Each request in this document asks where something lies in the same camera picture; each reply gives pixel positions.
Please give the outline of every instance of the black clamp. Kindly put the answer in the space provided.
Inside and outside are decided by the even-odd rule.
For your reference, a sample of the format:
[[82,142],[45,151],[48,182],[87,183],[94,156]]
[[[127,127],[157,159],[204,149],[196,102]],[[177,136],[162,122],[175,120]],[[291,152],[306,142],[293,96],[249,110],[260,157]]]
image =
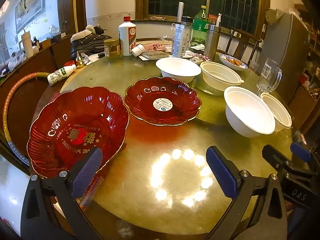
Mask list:
[[[292,143],[291,151],[310,165],[317,160],[315,154],[310,153],[297,143]],[[292,162],[271,145],[262,150],[263,158],[278,172],[284,198],[300,208],[310,208],[319,194],[319,178],[314,170],[295,167]]]
[[[101,240],[76,198],[83,196],[102,162],[100,148],[93,147],[72,169],[61,171],[54,178],[30,178],[21,213],[21,238],[23,240]],[[56,196],[71,226],[72,234],[61,229],[53,213],[50,196]]]
[[[252,176],[239,171],[217,147],[211,146],[206,153],[207,163],[224,194],[233,201],[205,240],[287,239],[287,218],[284,197],[277,175],[268,178]],[[257,201],[250,218],[241,222],[252,196]]]

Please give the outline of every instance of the blue clamp pad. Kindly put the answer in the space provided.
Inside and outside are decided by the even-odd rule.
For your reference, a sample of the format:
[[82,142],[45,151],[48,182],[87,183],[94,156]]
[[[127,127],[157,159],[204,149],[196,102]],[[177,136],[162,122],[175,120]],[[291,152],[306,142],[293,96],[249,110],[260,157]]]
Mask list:
[[301,147],[299,144],[297,144],[296,142],[293,142],[290,145],[290,151],[292,151],[292,153],[294,153],[295,155],[297,155],[297,157],[299,157],[301,160],[303,160],[304,162],[309,162],[311,161],[311,154],[308,150],[304,149],[303,147]]
[[72,181],[71,195],[73,198],[81,198],[90,185],[95,173],[102,163],[102,151],[100,148],[92,149],[94,152],[83,165],[79,173]]
[[241,178],[238,174],[239,170],[231,161],[227,160],[215,146],[211,146],[207,149],[206,159],[224,195],[235,199],[241,184]]

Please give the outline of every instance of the white plastic bowl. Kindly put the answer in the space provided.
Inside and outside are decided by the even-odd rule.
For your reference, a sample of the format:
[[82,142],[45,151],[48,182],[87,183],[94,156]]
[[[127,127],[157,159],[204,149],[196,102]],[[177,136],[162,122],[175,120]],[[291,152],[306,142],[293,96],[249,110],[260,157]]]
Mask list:
[[241,87],[228,87],[224,98],[227,120],[237,133],[248,138],[273,133],[276,121],[260,97]]
[[275,131],[279,132],[283,128],[289,129],[292,125],[291,116],[287,109],[280,103],[280,101],[267,93],[262,93],[260,97],[270,108],[273,116],[276,119]]
[[224,91],[227,87],[238,86],[244,81],[232,69],[216,62],[200,64],[204,81],[211,87]]
[[161,70],[163,77],[171,77],[185,83],[190,83],[193,78],[201,73],[196,63],[178,57],[159,59],[156,66]]
[[223,65],[226,65],[227,67],[229,67],[229,68],[231,68],[233,70],[245,71],[246,69],[248,69],[248,66],[243,62],[241,62],[240,67],[238,67],[237,65],[234,65],[234,64],[232,64],[232,63],[230,63],[229,61],[226,60],[226,58],[238,60],[235,57],[232,57],[232,56],[229,56],[229,55],[225,55],[225,54],[220,54],[219,58],[220,58],[221,62],[223,63]]

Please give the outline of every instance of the paper towel roll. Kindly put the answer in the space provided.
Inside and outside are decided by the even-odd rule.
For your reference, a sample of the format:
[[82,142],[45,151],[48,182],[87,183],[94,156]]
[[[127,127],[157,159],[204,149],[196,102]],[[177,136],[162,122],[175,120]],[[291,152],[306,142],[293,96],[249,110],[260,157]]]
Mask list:
[[179,2],[178,15],[177,15],[177,22],[178,23],[181,22],[181,17],[182,17],[182,14],[183,14],[183,6],[184,6],[184,3],[183,2]]

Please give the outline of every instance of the red glass plate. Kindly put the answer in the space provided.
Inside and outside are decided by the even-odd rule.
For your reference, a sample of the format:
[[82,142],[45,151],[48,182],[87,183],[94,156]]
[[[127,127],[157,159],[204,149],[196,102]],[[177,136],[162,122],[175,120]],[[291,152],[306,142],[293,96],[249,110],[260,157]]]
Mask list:
[[199,114],[201,100],[186,83],[169,77],[138,80],[127,88],[130,113],[154,125],[181,125]]
[[121,96],[103,87],[80,87],[47,104],[30,129],[27,152],[44,177],[69,171],[91,147],[103,153],[100,169],[121,148],[129,113]]

